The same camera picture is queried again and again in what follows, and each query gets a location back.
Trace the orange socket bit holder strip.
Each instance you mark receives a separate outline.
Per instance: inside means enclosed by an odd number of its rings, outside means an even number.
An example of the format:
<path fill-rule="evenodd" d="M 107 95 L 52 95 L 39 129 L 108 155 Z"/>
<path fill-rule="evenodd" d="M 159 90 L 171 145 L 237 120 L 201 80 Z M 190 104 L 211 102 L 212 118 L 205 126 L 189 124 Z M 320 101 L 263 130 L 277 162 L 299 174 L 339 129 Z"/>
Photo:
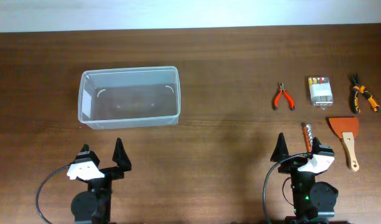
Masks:
<path fill-rule="evenodd" d="M 313 146 L 312 127 L 310 124 L 302 123 L 302 130 L 303 130 L 304 140 L 306 143 L 306 149 L 308 152 L 311 152 L 312 146 Z"/>

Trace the clear plastic storage container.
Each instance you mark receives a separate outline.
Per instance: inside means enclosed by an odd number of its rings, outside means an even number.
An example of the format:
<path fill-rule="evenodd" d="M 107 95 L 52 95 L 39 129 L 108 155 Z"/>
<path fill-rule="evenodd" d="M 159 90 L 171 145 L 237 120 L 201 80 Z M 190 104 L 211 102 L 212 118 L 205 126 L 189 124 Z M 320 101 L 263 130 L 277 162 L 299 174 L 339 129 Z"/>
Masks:
<path fill-rule="evenodd" d="M 82 73 L 78 120 L 92 129 L 175 125 L 180 114 L 181 86 L 174 66 Z"/>

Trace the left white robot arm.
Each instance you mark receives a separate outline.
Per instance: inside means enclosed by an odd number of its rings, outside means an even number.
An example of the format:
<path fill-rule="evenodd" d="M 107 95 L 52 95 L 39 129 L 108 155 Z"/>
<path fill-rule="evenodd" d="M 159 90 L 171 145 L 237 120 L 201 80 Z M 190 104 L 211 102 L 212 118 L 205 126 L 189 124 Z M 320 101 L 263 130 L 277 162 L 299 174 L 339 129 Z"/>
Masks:
<path fill-rule="evenodd" d="M 116 140 L 112 161 L 114 167 L 100 169 L 98 156 L 85 144 L 69 165 L 67 176 L 87 184 L 71 203 L 75 223 L 109 223 L 111 217 L 112 182 L 124 179 L 132 168 L 120 138 Z"/>

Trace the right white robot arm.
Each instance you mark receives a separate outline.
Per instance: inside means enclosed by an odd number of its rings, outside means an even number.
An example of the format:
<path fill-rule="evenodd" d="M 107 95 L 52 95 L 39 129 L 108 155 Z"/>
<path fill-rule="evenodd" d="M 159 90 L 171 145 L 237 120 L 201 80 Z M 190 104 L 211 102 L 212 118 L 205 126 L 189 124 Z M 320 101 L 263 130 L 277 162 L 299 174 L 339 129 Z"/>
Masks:
<path fill-rule="evenodd" d="M 279 133 L 270 159 L 274 165 L 268 172 L 278 169 L 291 180 L 294 216 L 287 216 L 285 223 L 329 223 L 339 192 L 327 182 L 316 181 L 316 176 L 328 170 L 334 156 L 332 148 L 321 144 L 318 138 L 313 139 L 310 152 L 291 156 L 284 134 Z"/>

